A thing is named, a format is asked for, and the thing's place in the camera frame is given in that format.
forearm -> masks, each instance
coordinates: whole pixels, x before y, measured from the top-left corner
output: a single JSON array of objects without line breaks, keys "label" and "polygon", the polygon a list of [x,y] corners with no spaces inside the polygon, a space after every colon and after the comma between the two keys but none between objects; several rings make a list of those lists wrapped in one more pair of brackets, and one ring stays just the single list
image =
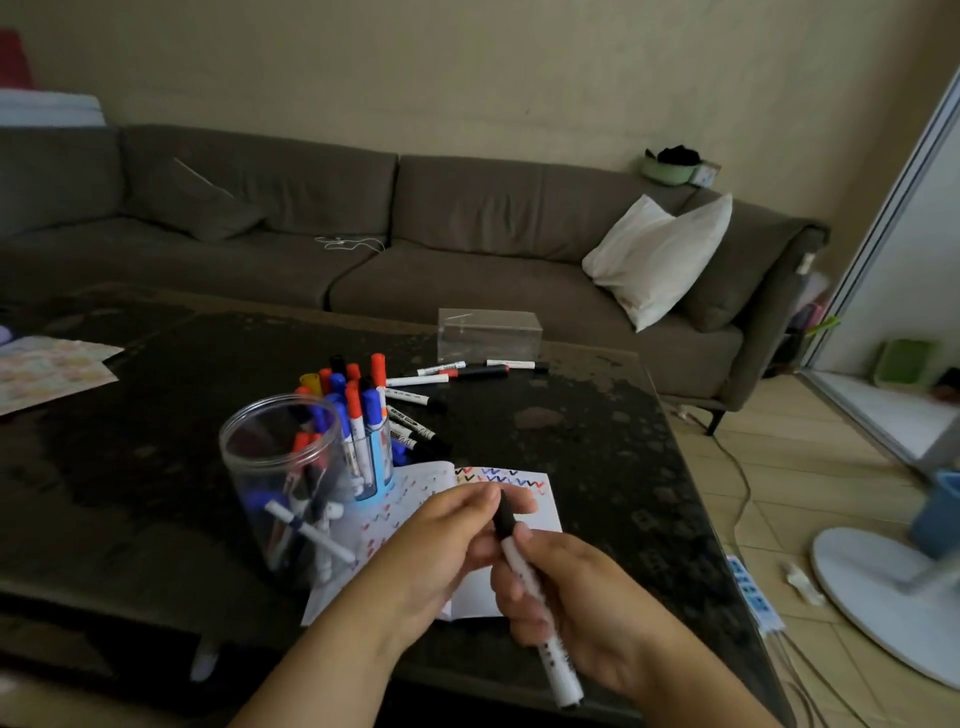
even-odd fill
[{"label": "forearm", "polygon": [[737,677],[689,630],[644,645],[634,696],[651,728],[777,728]]},{"label": "forearm", "polygon": [[231,728],[369,728],[399,652],[382,616],[337,599],[297,641]]}]

sofa armrest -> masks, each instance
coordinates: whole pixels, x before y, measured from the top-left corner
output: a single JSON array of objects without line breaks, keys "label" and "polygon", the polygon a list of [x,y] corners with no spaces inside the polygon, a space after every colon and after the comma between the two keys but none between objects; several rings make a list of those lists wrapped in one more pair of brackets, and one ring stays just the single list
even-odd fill
[{"label": "sofa armrest", "polygon": [[797,233],[737,316],[735,323],[743,330],[743,346],[717,394],[726,409],[735,412],[753,393],[780,345],[804,289],[806,276],[797,273],[797,269],[805,255],[818,253],[828,239],[829,230],[822,226],[808,225]]},{"label": "sofa armrest", "polygon": [[125,183],[109,127],[0,128],[0,236],[110,217]]}]

right hand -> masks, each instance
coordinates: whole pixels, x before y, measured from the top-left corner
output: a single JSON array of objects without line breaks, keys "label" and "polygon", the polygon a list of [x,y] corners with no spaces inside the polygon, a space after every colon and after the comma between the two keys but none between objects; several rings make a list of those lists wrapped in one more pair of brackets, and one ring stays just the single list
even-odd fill
[{"label": "right hand", "polygon": [[[577,669],[642,702],[651,687],[647,658],[656,651],[654,641],[678,637],[686,628],[607,554],[575,536],[518,523],[514,541],[547,577],[543,588],[550,611]],[[543,606],[502,558],[493,565],[491,586],[518,643],[534,646],[550,636]]]}]

white pillow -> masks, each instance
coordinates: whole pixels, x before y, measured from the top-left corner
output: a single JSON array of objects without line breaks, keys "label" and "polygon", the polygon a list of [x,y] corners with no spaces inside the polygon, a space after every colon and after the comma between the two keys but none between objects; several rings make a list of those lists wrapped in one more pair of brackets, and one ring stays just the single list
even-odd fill
[{"label": "white pillow", "polygon": [[684,297],[723,239],[733,197],[674,217],[644,195],[583,260],[584,273],[613,293],[640,333]]}]

sofa leg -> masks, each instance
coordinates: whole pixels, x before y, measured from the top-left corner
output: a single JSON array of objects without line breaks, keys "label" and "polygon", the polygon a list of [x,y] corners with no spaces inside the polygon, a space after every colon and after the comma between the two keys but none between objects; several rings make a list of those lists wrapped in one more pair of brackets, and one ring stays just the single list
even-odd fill
[{"label": "sofa leg", "polygon": [[723,420],[723,416],[727,414],[726,410],[723,409],[711,409],[710,412],[713,414],[713,419],[710,420],[710,425],[707,428],[708,437],[713,436],[713,433],[717,431],[717,427],[720,426],[720,421]]}]

